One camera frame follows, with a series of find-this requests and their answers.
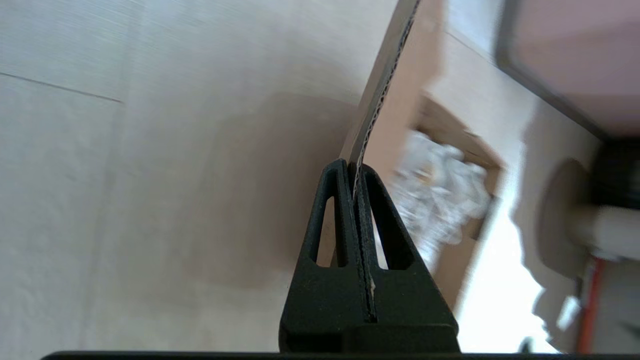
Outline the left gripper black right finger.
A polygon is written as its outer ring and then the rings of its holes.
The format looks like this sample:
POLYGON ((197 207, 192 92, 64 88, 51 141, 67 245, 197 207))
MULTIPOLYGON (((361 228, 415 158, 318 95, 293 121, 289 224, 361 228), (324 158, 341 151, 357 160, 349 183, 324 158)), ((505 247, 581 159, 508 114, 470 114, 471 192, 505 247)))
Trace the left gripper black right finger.
POLYGON ((457 353, 458 323, 368 165, 358 180, 358 240, 366 301, 359 353, 457 353))

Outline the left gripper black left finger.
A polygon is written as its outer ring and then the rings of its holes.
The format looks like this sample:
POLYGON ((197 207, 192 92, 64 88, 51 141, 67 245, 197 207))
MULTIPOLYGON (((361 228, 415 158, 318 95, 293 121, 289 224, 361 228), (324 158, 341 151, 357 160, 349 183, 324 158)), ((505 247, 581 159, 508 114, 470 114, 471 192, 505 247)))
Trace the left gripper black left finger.
POLYGON ((371 310, 361 240, 344 159, 328 164, 318 182, 306 233, 279 321, 283 353, 340 353, 352 329, 368 324, 371 310), (335 267, 318 265, 327 201, 334 201, 335 267))

